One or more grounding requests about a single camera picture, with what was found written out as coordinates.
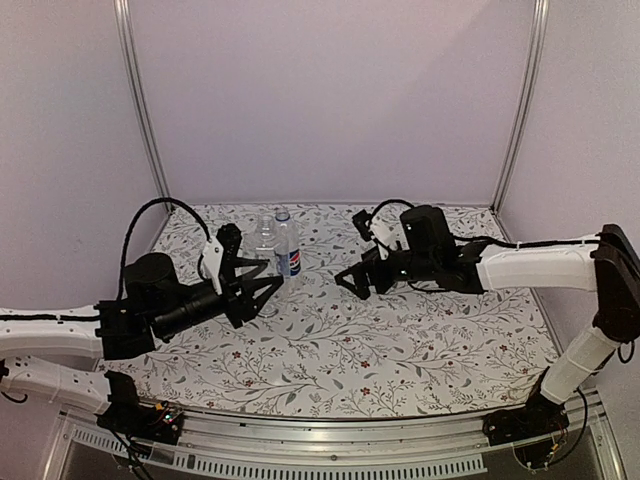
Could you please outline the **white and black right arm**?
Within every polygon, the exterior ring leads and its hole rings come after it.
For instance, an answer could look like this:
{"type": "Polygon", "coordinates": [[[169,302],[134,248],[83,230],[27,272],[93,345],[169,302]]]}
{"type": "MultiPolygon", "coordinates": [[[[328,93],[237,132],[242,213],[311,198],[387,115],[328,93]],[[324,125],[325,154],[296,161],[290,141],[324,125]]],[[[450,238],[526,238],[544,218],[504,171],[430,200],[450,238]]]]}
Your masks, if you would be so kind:
{"type": "Polygon", "coordinates": [[[445,292],[482,294],[508,288],[568,288],[594,292],[598,310],[531,393],[517,427],[537,436],[614,351],[639,337],[639,258],[623,230],[606,224],[576,239],[508,243],[489,236],[451,233],[441,208],[409,206],[400,215],[399,239],[375,212],[362,210],[353,224],[374,242],[360,262],[336,275],[337,285],[365,300],[400,282],[433,282],[445,292]]]}

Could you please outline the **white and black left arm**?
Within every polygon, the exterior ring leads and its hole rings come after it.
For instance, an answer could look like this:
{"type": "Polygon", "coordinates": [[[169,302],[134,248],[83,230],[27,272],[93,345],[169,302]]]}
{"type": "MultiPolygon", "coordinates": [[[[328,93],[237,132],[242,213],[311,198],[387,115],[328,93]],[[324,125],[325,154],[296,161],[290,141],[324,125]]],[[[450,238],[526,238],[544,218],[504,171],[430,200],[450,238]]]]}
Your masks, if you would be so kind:
{"type": "Polygon", "coordinates": [[[128,434],[148,426],[134,381],[53,362],[55,356],[131,360],[218,316],[236,327],[256,318],[283,285],[265,260],[230,258],[215,280],[179,281],[172,259],[140,257],[124,269],[126,298],[59,311],[1,313],[1,392],[14,402],[34,394],[97,416],[107,412],[128,434]]]}

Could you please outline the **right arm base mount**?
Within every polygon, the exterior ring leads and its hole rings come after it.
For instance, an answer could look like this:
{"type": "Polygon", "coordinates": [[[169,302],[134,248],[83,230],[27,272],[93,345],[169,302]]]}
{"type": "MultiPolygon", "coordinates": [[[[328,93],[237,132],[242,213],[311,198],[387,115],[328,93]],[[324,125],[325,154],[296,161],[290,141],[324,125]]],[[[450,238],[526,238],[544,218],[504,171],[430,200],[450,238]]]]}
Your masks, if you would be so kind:
{"type": "Polygon", "coordinates": [[[551,465],[564,440],[551,440],[552,433],[565,433],[569,419],[564,404],[556,404],[541,393],[545,369],[523,406],[499,409],[483,417],[482,432],[491,446],[546,436],[546,440],[515,449],[516,460],[525,468],[537,470],[551,465]]]}

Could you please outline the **clear Pepsi plastic bottle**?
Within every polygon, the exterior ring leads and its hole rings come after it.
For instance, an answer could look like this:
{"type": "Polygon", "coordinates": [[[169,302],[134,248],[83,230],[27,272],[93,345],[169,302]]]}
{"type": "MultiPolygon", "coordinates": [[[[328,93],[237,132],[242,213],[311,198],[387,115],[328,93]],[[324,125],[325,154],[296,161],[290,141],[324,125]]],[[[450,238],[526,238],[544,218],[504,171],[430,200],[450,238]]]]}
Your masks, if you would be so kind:
{"type": "Polygon", "coordinates": [[[275,211],[276,226],[284,240],[277,258],[279,272],[287,279],[295,280],[301,273],[301,251],[299,234],[291,212],[286,207],[275,211]]]}

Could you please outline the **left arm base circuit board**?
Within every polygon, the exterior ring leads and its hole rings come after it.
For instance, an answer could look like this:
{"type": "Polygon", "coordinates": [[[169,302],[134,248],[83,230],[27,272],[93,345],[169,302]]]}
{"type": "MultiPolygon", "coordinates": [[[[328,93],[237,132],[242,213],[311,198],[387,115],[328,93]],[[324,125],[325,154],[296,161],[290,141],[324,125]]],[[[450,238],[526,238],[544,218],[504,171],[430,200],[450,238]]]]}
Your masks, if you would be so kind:
{"type": "Polygon", "coordinates": [[[97,425],[125,436],[177,445],[184,425],[184,412],[168,401],[154,405],[140,402],[135,383],[124,373],[107,371],[107,409],[97,415],[97,425]]]}

